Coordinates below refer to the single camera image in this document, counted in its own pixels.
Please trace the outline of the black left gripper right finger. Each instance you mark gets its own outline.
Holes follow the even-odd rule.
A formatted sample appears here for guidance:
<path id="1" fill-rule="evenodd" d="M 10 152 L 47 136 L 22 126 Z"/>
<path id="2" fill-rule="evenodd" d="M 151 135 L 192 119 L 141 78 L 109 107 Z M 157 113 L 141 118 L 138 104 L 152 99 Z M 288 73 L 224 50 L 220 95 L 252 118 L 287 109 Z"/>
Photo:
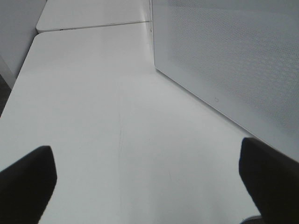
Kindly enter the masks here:
<path id="1" fill-rule="evenodd" d="M 255 138 L 244 138 L 239 175 L 264 223 L 299 222 L 297 161 Z"/>

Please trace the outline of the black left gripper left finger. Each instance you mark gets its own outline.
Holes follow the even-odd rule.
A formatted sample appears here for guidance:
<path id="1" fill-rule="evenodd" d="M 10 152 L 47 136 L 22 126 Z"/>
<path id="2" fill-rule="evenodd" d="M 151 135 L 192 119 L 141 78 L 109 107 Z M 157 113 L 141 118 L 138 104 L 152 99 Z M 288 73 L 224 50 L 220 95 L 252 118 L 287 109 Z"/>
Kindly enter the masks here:
<path id="1" fill-rule="evenodd" d="M 51 147 L 41 146 L 0 173 L 0 222 L 36 224 L 57 183 Z"/>

